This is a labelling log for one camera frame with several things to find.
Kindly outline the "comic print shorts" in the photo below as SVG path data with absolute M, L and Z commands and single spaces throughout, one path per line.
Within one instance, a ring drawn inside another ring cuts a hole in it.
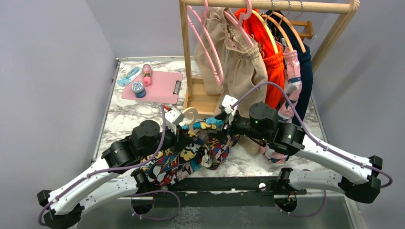
M 223 124 L 222 120 L 210 117 L 195 122 L 192 131 L 184 125 L 184 133 L 194 142 L 178 153 L 161 150 L 151 162 L 141 167 L 147 180 L 154 185 L 168 186 L 184 180 L 201 167 L 216 170 L 240 137 L 227 134 L 226 142 L 221 142 L 216 137 L 216 130 Z

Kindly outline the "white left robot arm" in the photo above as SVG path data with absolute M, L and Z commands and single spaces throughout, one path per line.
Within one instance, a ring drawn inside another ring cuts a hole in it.
M 64 186 L 37 198 L 41 226 L 67 229 L 81 216 L 116 198 L 169 186 L 199 168 L 203 143 L 189 130 L 145 120 L 114 142 L 88 169 Z

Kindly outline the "cream plastic hanger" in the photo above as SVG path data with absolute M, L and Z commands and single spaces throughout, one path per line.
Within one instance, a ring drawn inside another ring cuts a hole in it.
M 182 111 L 184 119 L 181 123 L 182 126 L 187 126 L 189 130 L 193 131 L 193 125 L 199 117 L 198 110 L 194 107 L 188 107 Z

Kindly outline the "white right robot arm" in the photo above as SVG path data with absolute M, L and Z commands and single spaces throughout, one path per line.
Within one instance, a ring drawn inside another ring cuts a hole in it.
M 286 156 L 301 157 L 330 169 L 316 172 L 283 168 L 275 182 L 281 194 L 323 189 L 366 204 L 373 203 L 380 194 L 377 170 L 382 168 L 381 158 L 359 157 L 331 146 L 297 125 L 281 122 L 277 111 L 266 103 L 251 105 L 247 118 L 235 108 L 222 106 L 217 118 L 225 121 L 224 130 L 231 136 L 246 136 Z

